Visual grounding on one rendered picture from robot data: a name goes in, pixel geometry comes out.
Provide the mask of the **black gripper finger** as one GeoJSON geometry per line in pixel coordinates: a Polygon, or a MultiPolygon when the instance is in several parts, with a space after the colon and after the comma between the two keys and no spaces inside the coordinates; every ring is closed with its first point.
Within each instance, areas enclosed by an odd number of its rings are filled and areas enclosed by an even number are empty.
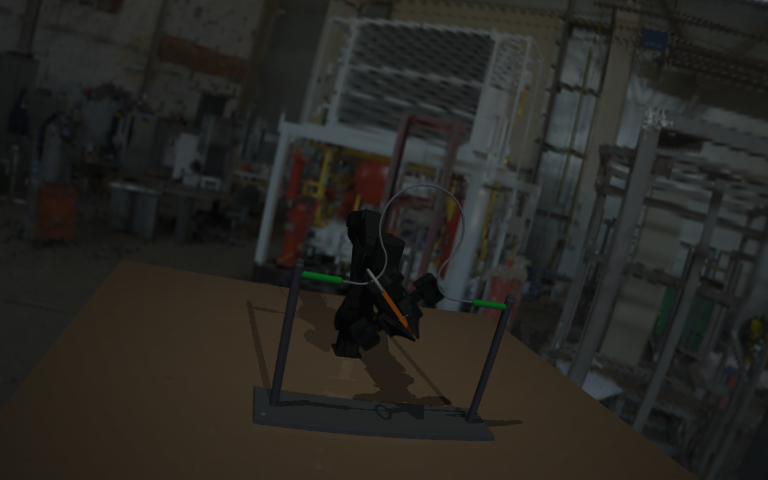
{"type": "Polygon", "coordinates": [[[381,314],[377,320],[390,337],[398,335],[408,338],[413,342],[416,341],[412,336],[413,334],[396,318],[390,309],[381,314]]]}
{"type": "Polygon", "coordinates": [[[401,301],[398,305],[401,308],[414,336],[418,339],[418,324],[420,322],[420,318],[423,316],[423,312],[411,296],[401,301]]]}

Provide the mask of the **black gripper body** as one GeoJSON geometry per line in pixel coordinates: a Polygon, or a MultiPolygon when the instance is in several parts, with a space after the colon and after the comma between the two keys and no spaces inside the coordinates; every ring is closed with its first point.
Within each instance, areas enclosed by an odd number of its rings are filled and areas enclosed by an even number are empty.
{"type": "MultiPolygon", "coordinates": [[[[392,302],[397,306],[403,316],[404,314],[398,304],[409,296],[411,296],[416,301],[416,303],[424,299],[428,306],[433,306],[444,298],[444,296],[438,290],[437,279],[432,273],[425,274],[417,281],[415,281],[413,285],[417,290],[414,290],[406,297],[404,297],[404,295],[400,294],[399,292],[390,297],[392,302]]],[[[378,312],[375,313],[376,318],[390,309],[396,318],[399,319],[387,301],[384,301],[381,303],[381,305],[379,305],[378,303],[376,304],[375,300],[370,294],[369,296],[372,303],[378,309],[378,312]],[[382,306],[385,307],[380,309],[382,306]]],[[[377,319],[369,323],[365,316],[353,323],[349,329],[351,335],[359,343],[363,351],[370,350],[380,342],[381,338],[377,333],[382,330],[383,327],[380,325],[377,319]]]]}

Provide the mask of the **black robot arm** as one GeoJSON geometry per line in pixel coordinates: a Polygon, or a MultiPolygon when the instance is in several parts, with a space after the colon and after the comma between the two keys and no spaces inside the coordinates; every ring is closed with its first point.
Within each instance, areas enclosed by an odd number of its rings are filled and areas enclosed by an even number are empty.
{"type": "MultiPolygon", "coordinates": [[[[350,282],[366,283],[371,281],[372,279],[366,269],[370,269],[375,278],[383,270],[385,254],[379,239],[380,218],[379,212],[366,209],[354,210],[348,214],[347,236],[353,244],[350,282]]],[[[405,241],[386,232],[381,233],[381,237],[387,252],[387,266],[378,282],[389,297],[397,292],[407,295],[408,293],[400,284],[405,278],[398,270],[405,241]]],[[[386,301],[374,282],[367,285],[349,284],[349,293],[343,299],[334,320],[335,329],[339,330],[336,344],[331,344],[335,356],[362,359],[359,351],[360,345],[351,335],[349,329],[363,316],[369,323],[376,319],[374,304],[369,294],[376,304],[381,305],[386,301]]]]}

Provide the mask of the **orange handle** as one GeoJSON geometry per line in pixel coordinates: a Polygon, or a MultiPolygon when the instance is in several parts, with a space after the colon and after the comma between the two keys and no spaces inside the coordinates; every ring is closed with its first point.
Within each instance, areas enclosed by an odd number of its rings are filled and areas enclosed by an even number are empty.
{"type": "MultiPolygon", "coordinates": [[[[395,305],[395,304],[392,302],[392,300],[390,299],[390,297],[388,296],[388,294],[386,293],[386,291],[383,289],[383,287],[380,285],[380,283],[378,282],[378,280],[375,278],[375,276],[373,275],[373,273],[370,271],[370,269],[366,269],[366,272],[367,272],[367,273],[368,273],[368,275],[371,277],[371,279],[374,281],[374,283],[375,283],[375,285],[378,287],[378,289],[379,289],[380,293],[382,294],[382,296],[384,297],[384,299],[387,301],[387,303],[388,303],[388,304],[391,306],[391,308],[392,308],[392,309],[393,309],[393,311],[396,313],[396,315],[398,316],[398,318],[400,319],[400,321],[403,323],[403,325],[404,325],[404,326],[405,326],[405,327],[406,327],[406,328],[407,328],[407,329],[408,329],[408,330],[409,330],[409,331],[410,331],[410,332],[413,334],[413,332],[412,332],[412,330],[411,330],[411,328],[410,328],[410,326],[409,326],[408,322],[405,320],[405,318],[403,317],[403,315],[401,314],[401,312],[399,311],[399,309],[397,308],[397,306],[396,306],[396,305],[395,305]]],[[[413,335],[414,335],[414,334],[413,334],[413,335]]]]}

